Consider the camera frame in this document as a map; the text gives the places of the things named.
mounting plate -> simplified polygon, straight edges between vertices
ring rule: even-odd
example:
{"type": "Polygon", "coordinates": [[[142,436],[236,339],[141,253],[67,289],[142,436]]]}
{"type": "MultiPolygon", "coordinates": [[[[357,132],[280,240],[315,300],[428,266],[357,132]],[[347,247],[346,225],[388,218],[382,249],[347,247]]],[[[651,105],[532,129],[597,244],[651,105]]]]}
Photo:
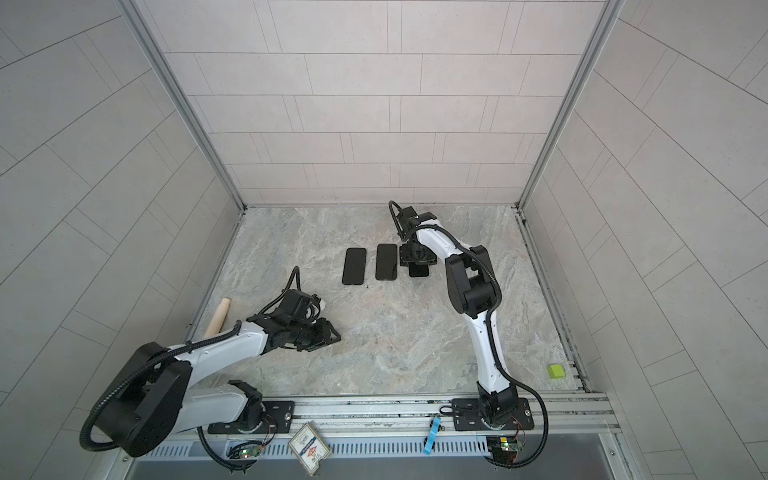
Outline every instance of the mounting plate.
{"type": "Polygon", "coordinates": [[[264,413],[272,417],[276,425],[275,423],[270,424],[265,419],[257,425],[255,430],[244,433],[235,429],[230,423],[211,423],[208,425],[208,433],[211,435],[252,435],[263,433],[266,435],[269,432],[274,432],[275,426],[277,427],[277,433],[288,433],[290,431],[290,423],[293,420],[293,407],[295,404],[293,402],[262,402],[262,405],[264,413]]]}
{"type": "MultiPolygon", "coordinates": [[[[452,399],[451,409],[454,412],[453,415],[453,427],[457,432],[467,432],[472,430],[517,430],[517,424],[509,422],[507,425],[500,429],[492,429],[487,426],[480,416],[480,402],[479,398],[473,399],[452,399]]],[[[522,427],[522,430],[532,430],[534,428],[533,416],[531,415],[531,408],[528,405],[528,400],[520,398],[520,404],[513,415],[522,427]]]]}

gray marble surface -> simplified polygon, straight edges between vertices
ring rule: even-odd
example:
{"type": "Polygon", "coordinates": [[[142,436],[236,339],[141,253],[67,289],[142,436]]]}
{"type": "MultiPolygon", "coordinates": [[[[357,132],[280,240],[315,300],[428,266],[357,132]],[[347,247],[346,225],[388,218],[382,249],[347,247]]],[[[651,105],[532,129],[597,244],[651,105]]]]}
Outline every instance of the gray marble surface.
{"type": "MultiPolygon", "coordinates": [[[[498,329],[510,373],[537,389],[573,389],[551,380],[547,365],[566,357],[528,252],[509,207],[416,207],[432,211],[457,238],[485,245],[504,296],[498,329]]],[[[473,392],[477,364],[467,326],[454,311],[442,263],[413,279],[374,278],[376,246],[397,243],[386,207],[249,209],[215,286],[195,339],[223,297],[224,329],[280,293],[294,265],[303,291],[326,301],[323,316],[342,340],[314,352],[277,349],[234,364],[202,384],[242,379],[265,396],[473,392]],[[341,283],[348,247],[368,250],[362,286],[341,283]]]]}

blue clip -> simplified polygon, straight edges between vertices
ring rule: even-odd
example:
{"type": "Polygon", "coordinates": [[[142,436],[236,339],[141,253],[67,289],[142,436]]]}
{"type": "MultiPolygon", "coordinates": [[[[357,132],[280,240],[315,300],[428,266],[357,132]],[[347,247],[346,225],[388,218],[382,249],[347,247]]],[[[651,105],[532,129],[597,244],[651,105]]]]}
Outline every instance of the blue clip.
{"type": "Polygon", "coordinates": [[[429,431],[429,436],[427,437],[427,443],[424,445],[424,455],[429,455],[432,453],[432,446],[435,444],[435,439],[437,438],[437,431],[440,430],[440,417],[435,417],[432,420],[432,430],[429,431]]]}

black smartphone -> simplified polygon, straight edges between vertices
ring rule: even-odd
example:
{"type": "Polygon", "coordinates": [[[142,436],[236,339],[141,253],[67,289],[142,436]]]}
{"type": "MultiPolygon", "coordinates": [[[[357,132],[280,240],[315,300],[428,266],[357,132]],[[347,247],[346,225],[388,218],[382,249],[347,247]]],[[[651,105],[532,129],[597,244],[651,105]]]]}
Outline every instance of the black smartphone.
{"type": "Polygon", "coordinates": [[[344,285],[362,285],[366,279],[366,249],[352,247],[346,249],[344,271],[341,283],[344,285]]]}
{"type": "Polygon", "coordinates": [[[408,264],[408,275],[411,278],[419,278],[422,276],[429,276],[429,265],[416,265],[415,263],[408,264]]]}
{"type": "Polygon", "coordinates": [[[376,248],[376,279],[397,279],[397,245],[380,243],[376,248]]]}

green cube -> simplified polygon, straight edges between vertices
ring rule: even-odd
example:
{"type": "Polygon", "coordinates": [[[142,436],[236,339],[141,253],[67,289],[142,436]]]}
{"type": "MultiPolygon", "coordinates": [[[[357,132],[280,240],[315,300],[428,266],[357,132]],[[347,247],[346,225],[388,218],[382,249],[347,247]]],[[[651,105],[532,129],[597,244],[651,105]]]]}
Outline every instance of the green cube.
{"type": "Polygon", "coordinates": [[[549,372],[549,378],[551,379],[565,378],[565,369],[563,368],[563,365],[560,365],[559,363],[551,364],[547,367],[547,371],[549,372]]]}

